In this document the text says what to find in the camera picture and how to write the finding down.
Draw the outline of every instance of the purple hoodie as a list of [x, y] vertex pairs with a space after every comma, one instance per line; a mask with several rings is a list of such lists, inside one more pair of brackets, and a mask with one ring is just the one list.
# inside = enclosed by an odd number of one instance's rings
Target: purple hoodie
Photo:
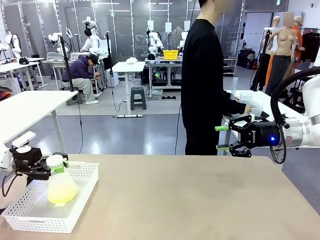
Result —
[[[71, 79], [93, 79], [94, 74], [92, 72], [88, 72], [88, 60], [86, 55], [79, 55], [78, 60], [74, 61], [70, 65], [70, 75]], [[64, 71], [62, 75], [62, 81], [67, 83], [67, 71]]]

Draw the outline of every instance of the yellow liquid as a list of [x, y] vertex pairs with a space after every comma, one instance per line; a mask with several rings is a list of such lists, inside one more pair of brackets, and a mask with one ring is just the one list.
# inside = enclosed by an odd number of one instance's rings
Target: yellow liquid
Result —
[[68, 173], [58, 173], [50, 177], [47, 190], [49, 202], [65, 204], [72, 200], [77, 193], [78, 186]]

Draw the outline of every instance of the human hand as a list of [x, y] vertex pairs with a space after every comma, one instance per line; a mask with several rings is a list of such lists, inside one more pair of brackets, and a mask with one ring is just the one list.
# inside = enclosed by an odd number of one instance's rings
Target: human hand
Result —
[[252, 106], [246, 105], [244, 109], [244, 114], [248, 114], [252, 112]]
[[275, 53], [274, 51], [269, 51], [269, 50], [268, 50], [268, 51], [266, 51], [266, 53], [269, 54], [269, 55], [271, 55], [271, 56], [276, 55], [276, 53]]

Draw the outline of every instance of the floor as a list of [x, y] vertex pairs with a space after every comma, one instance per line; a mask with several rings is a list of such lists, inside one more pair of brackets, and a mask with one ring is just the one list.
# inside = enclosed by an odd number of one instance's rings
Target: floor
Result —
[[[237, 68], [236, 75], [239, 77], [237, 89], [247, 90], [250, 89], [250, 79], [253, 71], [239, 67]], [[224, 89], [231, 89], [233, 78], [225, 77], [223, 80]], [[57, 90], [56, 82], [54, 80], [46, 80], [45, 83], [49, 84], [44, 90]], [[201, 80], [196, 83], [201, 87]], [[129, 83], [129, 87], [137, 87], [140, 85], [140, 80], [135, 79]], [[149, 93], [147, 86], [144, 87], [146, 93]], [[143, 114], [143, 115], [153, 115], [153, 114], [178, 114], [180, 108], [181, 93], [179, 91], [164, 91], [163, 96], [175, 96], [176, 99], [161, 99], [159, 96], [153, 95], [152, 99], [147, 99], [146, 110], [142, 108], [136, 108], [132, 111], [133, 115]], [[84, 116], [92, 115], [123, 115], [127, 114], [127, 103], [121, 102], [126, 98], [126, 84], [121, 81], [119, 85], [113, 89], [105, 89], [101, 96], [99, 97], [99, 104], [95, 105], [81, 105], [81, 114]], [[74, 116], [79, 115], [79, 108], [77, 104], [66, 106], [65, 104], [56, 110], [58, 116]]]
[[[248, 69], [237, 69], [236, 75], [239, 77], [237, 89], [247, 90], [250, 88], [252, 73]], [[47, 90], [51, 89], [52, 83], [55, 86], [55, 82], [51, 81], [46, 87]], [[230, 88], [231, 84], [232, 78], [224, 79], [224, 89]], [[167, 92], [166, 94], [180, 96], [179, 92]], [[114, 90], [114, 96], [118, 107], [125, 97], [123, 83]], [[59, 108], [58, 112], [61, 115], [59, 122], [68, 154], [78, 154], [81, 146], [82, 154], [175, 154], [180, 98], [147, 102], [148, 111], [143, 112], [143, 118], [114, 118], [113, 115], [116, 112], [109, 89], [103, 92], [99, 100], [98, 105], [82, 104], [80, 107], [83, 146], [78, 105]], [[121, 113], [124, 113], [125, 110], [125, 105], [122, 104]], [[44, 155], [60, 150], [51, 116], [46, 116], [28, 130], [36, 133], [36, 137], [30, 142], [30, 145], [41, 148]], [[224, 140], [225, 135], [222, 133], [220, 142], [223, 143]], [[184, 155], [185, 143], [186, 134], [180, 117], [177, 155]], [[256, 148], [252, 153], [259, 156], [271, 156], [268, 148]], [[319, 156], [320, 148], [289, 149], [287, 161], [282, 171], [320, 214]], [[279, 199], [279, 204], [286, 203]]]

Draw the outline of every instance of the black sweater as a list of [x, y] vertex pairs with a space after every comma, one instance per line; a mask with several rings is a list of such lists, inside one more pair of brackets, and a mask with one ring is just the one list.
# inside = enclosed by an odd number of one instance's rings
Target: black sweater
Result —
[[210, 134], [223, 113], [243, 114], [246, 105], [223, 90], [224, 55], [215, 27], [197, 19], [186, 38], [182, 61], [181, 109], [188, 133]]

